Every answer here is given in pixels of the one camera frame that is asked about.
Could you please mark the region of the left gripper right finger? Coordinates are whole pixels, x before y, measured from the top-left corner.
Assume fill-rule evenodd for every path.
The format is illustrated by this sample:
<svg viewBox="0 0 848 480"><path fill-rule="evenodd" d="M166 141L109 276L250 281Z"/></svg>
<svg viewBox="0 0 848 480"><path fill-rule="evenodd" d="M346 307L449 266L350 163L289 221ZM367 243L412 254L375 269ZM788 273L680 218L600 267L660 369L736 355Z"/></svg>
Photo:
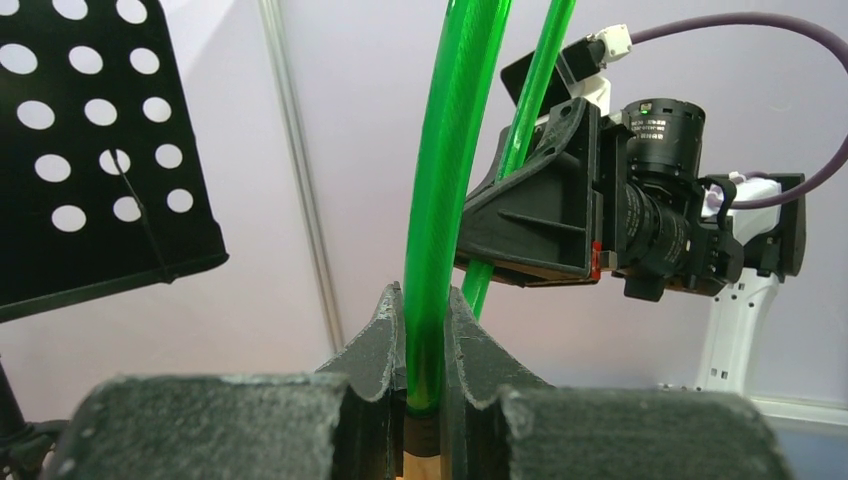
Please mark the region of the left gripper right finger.
<svg viewBox="0 0 848 480"><path fill-rule="evenodd" d="M790 479L775 433L727 393L555 387L453 290L444 321L446 479Z"/></svg>

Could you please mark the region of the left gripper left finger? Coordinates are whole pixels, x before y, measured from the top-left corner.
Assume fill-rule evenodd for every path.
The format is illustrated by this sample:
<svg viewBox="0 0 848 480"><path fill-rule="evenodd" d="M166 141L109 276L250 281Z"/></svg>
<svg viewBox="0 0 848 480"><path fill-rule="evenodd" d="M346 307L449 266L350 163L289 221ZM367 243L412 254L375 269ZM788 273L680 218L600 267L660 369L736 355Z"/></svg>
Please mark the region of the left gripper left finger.
<svg viewBox="0 0 848 480"><path fill-rule="evenodd" d="M48 479L392 479L402 294L318 370L119 376L79 405Z"/></svg>

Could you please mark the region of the green cable lock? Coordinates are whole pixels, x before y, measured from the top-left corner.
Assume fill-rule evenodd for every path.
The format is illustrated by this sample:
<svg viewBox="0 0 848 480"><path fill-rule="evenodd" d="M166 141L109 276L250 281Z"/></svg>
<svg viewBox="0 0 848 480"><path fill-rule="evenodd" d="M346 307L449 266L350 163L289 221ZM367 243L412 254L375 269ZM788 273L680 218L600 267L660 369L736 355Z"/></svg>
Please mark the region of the green cable lock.
<svg viewBox="0 0 848 480"><path fill-rule="evenodd" d="M460 220L508 1L450 1L421 127L402 282L407 394L403 446L440 453L444 321Z"/></svg>

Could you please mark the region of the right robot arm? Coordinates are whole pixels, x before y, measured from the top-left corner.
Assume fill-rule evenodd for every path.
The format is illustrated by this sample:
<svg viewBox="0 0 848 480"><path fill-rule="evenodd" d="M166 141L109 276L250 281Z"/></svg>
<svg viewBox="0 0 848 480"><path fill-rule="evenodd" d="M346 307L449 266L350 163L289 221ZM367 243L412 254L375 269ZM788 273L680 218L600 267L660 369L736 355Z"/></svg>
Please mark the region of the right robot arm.
<svg viewBox="0 0 848 480"><path fill-rule="evenodd" d="M698 173L704 111L668 98L619 118L583 98L551 108L525 163L467 197L455 265L492 267L526 288L593 285L604 273L629 298L668 291L712 300L698 391L744 394L780 285L800 270L806 205L745 210L799 174Z"/></svg>

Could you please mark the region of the black music stand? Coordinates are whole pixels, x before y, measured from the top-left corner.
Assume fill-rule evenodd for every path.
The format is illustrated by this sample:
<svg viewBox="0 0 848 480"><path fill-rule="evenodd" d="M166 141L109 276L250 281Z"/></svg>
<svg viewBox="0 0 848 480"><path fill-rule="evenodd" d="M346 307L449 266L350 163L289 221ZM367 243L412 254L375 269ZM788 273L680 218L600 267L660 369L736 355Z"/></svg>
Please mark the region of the black music stand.
<svg viewBox="0 0 848 480"><path fill-rule="evenodd" d="M228 259L157 1L1 6L1 319Z"/></svg>

